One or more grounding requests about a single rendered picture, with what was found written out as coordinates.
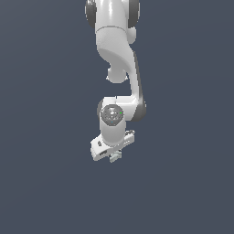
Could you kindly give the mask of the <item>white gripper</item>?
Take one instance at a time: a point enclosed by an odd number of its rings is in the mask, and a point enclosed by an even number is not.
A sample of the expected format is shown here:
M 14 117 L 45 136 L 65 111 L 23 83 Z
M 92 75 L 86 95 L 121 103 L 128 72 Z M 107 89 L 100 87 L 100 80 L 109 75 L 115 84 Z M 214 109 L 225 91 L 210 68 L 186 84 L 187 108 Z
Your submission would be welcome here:
M 115 146 L 107 145 L 103 140 L 101 135 L 93 139 L 90 144 L 90 152 L 94 161 L 99 161 L 104 157 L 108 157 L 110 162 L 113 163 L 122 157 L 122 149 L 134 142 L 134 130 L 129 130 L 125 132 L 123 142 Z

